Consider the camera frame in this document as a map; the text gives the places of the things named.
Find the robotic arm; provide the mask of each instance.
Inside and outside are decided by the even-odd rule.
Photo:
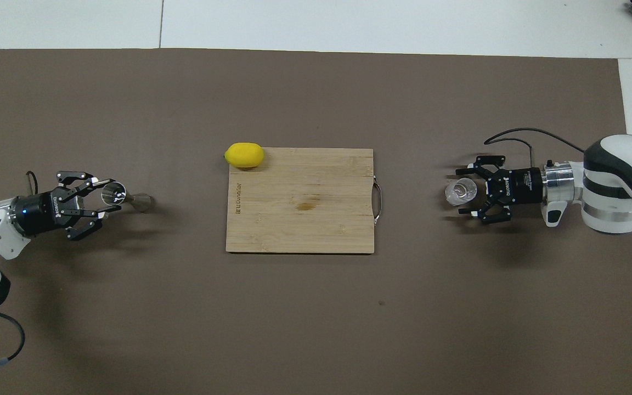
[[[582,220],[602,233],[632,232],[632,136],[605,137],[584,151],[584,163],[548,161],[543,168],[504,168],[506,158],[481,155],[456,174],[484,178],[487,199],[479,209],[460,209],[482,223],[511,220],[511,206],[541,203],[548,227],[559,225],[568,205],[582,205]],[[484,168],[492,165],[494,172]],[[490,213],[492,207],[499,210]]]
[[[121,209],[120,205],[109,204],[98,210],[86,210],[83,204],[83,198],[92,191],[120,185],[114,180],[98,180],[84,172],[58,172],[57,176],[58,186],[51,191],[0,201],[3,258],[17,257],[31,241],[30,236],[53,229],[65,229],[68,240],[81,240],[99,230],[108,213]],[[71,184],[75,182],[80,183],[73,187]],[[0,272],[0,304],[7,298],[9,286],[9,280]]]

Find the brown table surface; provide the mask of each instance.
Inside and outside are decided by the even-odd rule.
[[[625,133],[616,60],[0,50],[0,199],[57,170],[154,196],[81,242],[0,258],[27,330],[0,393],[632,393],[632,235],[572,207],[482,227],[442,190],[477,153],[527,167],[541,127]],[[546,159],[581,160],[524,134]],[[374,148],[376,253],[224,251],[233,142]],[[96,205],[90,196],[90,206]],[[0,321],[0,357],[16,345]]]

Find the yellow lemon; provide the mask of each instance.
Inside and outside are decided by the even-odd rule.
[[[235,143],[228,147],[223,157],[235,167],[256,167],[263,162],[265,151],[256,143]]]

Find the white surface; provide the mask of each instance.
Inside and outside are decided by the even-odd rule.
[[[632,134],[627,3],[165,0],[163,7],[162,0],[0,0],[0,48],[155,48],[161,36],[160,47],[621,58]]]
[[[162,0],[0,0],[0,48],[156,48]]]
[[[628,0],[166,0],[162,47],[632,58]]]

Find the brown stain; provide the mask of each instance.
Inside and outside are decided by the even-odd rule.
[[[314,208],[316,208],[316,204],[314,203],[299,203],[298,205],[296,205],[296,209],[301,212],[305,212],[306,210],[313,210]]]

